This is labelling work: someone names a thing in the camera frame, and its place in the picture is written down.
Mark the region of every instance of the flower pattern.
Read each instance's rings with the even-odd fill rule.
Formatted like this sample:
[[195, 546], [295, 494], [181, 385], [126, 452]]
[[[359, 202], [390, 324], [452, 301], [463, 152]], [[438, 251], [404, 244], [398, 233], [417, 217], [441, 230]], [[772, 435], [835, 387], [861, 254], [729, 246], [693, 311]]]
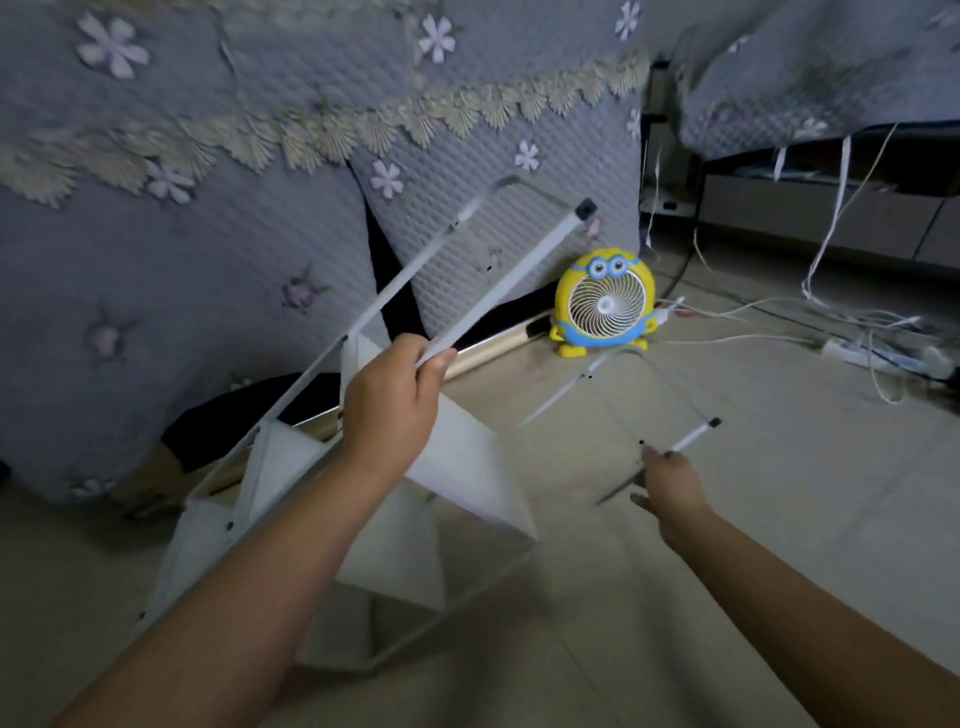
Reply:
[[329, 286], [315, 285], [310, 280], [310, 266], [303, 269], [299, 276], [283, 284], [283, 305], [300, 311], [304, 316], [307, 309], [317, 300], [317, 296], [329, 290]]
[[741, 48], [743, 48], [744, 43], [750, 40], [750, 36], [740, 36], [737, 40], [730, 44], [730, 48], [727, 49], [727, 53], [736, 53]]
[[192, 199], [184, 187], [193, 187], [194, 182], [171, 167], [169, 164], [157, 164], [147, 159], [147, 174], [153, 179], [147, 189], [158, 200], [168, 195], [178, 205], [186, 205]]
[[150, 62], [150, 52], [131, 43], [136, 30], [126, 20], [114, 17], [105, 28], [100, 20], [88, 12], [77, 21], [77, 25], [94, 40], [77, 46], [77, 55], [88, 66], [97, 67], [106, 63], [113, 78], [126, 81], [134, 76], [132, 62], [140, 65]]
[[84, 477], [70, 483], [66, 492], [71, 500], [93, 500], [102, 496], [116, 484], [117, 481], [113, 478]]
[[620, 40], [626, 40], [630, 33], [636, 30], [636, 23], [640, 17], [640, 4], [627, 0], [620, 6], [620, 12], [620, 19], [613, 26], [613, 31], [620, 36]]
[[101, 303], [100, 318], [86, 330], [86, 344], [102, 361], [119, 359], [123, 356], [124, 349], [127, 346], [124, 332], [135, 327], [137, 323], [134, 321], [123, 326], [113, 323], [106, 307]]
[[931, 17], [926, 27], [928, 30], [939, 30], [953, 25], [957, 20], [960, 20], [960, 4], [953, 3]]
[[539, 152], [540, 149], [536, 144], [528, 144], [527, 140], [524, 139], [520, 142], [519, 152], [514, 157], [514, 164], [521, 167], [524, 172], [533, 172], [540, 166], [540, 162], [537, 161]]
[[373, 189], [378, 189], [388, 200], [392, 200], [394, 195], [403, 192], [403, 182], [397, 179], [400, 176], [400, 168], [390, 162], [390, 167], [378, 159], [373, 163], [373, 177], [370, 178], [370, 184]]
[[811, 116], [805, 119], [800, 128], [793, 132], [793, 140], [807, 141], [809, 139], [819, 139], [826, 131], [827, 122]]
[[219, 151], [257, 173], [280, 152], [291, 169], [310, 173], [328, 162], [347, 163], [360, 145], [375, 158], [386, 158], [404, 133], [428, 149], [443, 125], [460, 137], [482, 122], [500, 132], [518, 111], [531, 124], [546, 109], [563, 116], [573, 108], [578, 94], [591, 106], [605, 93], [622, 99], [643, 88], [649, 69], [648, 57], [637, 49], [615, 61], [593, 62], [576, 71], [410, 96], [375, 109], [288, 109], [274, 117], [235, 109], [152, 125], [121, 122], [109, 133], [33, 130], [19, 142], [0, 141], [0, 187], [56, 208], [74, 192], [79, 177], [88, 173], [139, 195], [156, 179], [147, 172], [147, 162], [152, 161], [192, 181], [193, 185], [175, 183], [192, 197], [192, 187], [210, 173]]
[[637, 140], [640, 138], [640, 109], [630, 109], [627, 131], [630, 132], [631, 139]]
[[426, 36], [420, 39], [420, 50], [424, 55], [430, 53], [430, 60], [434, 63], [443, 63], [444, 51], [453, 53], [457, 47], [456, 39], [450, 34], [453, 24], [445, 17], [438, 23], [433, 15], [427, 15], [420, 25], [426, 31]]

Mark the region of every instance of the lace trim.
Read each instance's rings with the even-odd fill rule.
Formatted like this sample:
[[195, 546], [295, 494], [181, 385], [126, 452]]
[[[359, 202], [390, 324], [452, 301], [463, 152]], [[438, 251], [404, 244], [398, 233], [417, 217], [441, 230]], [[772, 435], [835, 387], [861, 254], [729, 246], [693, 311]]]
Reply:
[[607, 91], [621, 98], [643, 87], [648, 69], [649, 61], [634, 52], [575, 72], [413, 97], [378, 109], [292, 110], [273, 119], [238, 110], [160, 126], [37, 132], [19, 144], [0, 143], [0, 184], [27, 200], [60, 207], [83, 170], [139, 196], [150, 181], [148, 162], [201, 182], [218, 148], [257, 173], [274, 161], [277, 150], [290, 169], [313, 173], [327, 162], [346, 164], [357, 144], [384, 158], [401, 129], [426, 149], [440, 124], [466, 139], [481, 119], [501, 131], [518, 110], [531, 123], [547, 107], [567, 116], [581, 97], [594, 106]]

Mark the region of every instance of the right hand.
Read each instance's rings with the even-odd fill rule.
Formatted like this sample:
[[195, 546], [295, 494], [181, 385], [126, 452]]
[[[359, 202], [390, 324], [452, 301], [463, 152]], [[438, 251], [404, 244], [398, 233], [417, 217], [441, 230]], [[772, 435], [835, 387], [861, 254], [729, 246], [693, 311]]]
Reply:
[[700, 476], [680, 452], [661, 455], [653, 448], [644, 447], [643, 465], [644, 471], [636, 484], [645, 488], [647, 495], [632, 493], [630, 500], [657, 517], [663, 541], [678, 551], [690, 523], [713, 513]]
[[440, 388], [457, 352], [447, 349], [417, 369], [430, 342], [400, 334], [347, 387], [344, 462], [393, 486], [426, 447], [437, 420]]

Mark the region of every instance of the metal rod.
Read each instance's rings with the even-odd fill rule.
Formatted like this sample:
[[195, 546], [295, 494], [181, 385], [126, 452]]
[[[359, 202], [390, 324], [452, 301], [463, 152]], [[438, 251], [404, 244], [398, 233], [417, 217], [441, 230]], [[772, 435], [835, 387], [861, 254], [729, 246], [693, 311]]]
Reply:
[[[721, 423], [720, 418], [714, 417], [708, 423], [703, 423], [702, 425], [698, 425], [694, 429], [690, 430], [690, 432], [688, 432], [684, 437], [682, 437], [676, 443], [676, 445], [674, 445], [672, 448], [670, 448], [670, 450], [668, 450], [668, 452], [683, 452], [685, 449], [689, 448], [695, 441], [699, 440], [704, 433], [709, 432], [710, 430], [716, 428], [717, 426], [720, 425], [720, 423]], [[608, 500], [616, 496], [618, 493], [625, 491], [631, 485], [636, 483], [643, 476], [645, 472], [646, 472], [646, 468], [640, 468], [636, 473], [628, 477], [618, 486], [613, 488], [613, 490], [609, 491], [606, 495], [602, 496], [599, 500], [597, 500], [594, 503], [594, 505], [600, 505], [601, 503], [606, 503]]]

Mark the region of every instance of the minion fan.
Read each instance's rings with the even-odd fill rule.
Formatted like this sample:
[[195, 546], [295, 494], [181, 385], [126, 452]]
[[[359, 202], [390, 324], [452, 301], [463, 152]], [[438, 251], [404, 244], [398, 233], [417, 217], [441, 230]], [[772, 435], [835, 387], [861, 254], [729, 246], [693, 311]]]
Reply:
[[594, 251], [560, 278], [550, 338], [563, 342], [564, 357], [584, 356], [591, 347], [646, 349], [643, 336], [658, 325], [655, 299], [653, 275], [638, 257], [619, 248]]

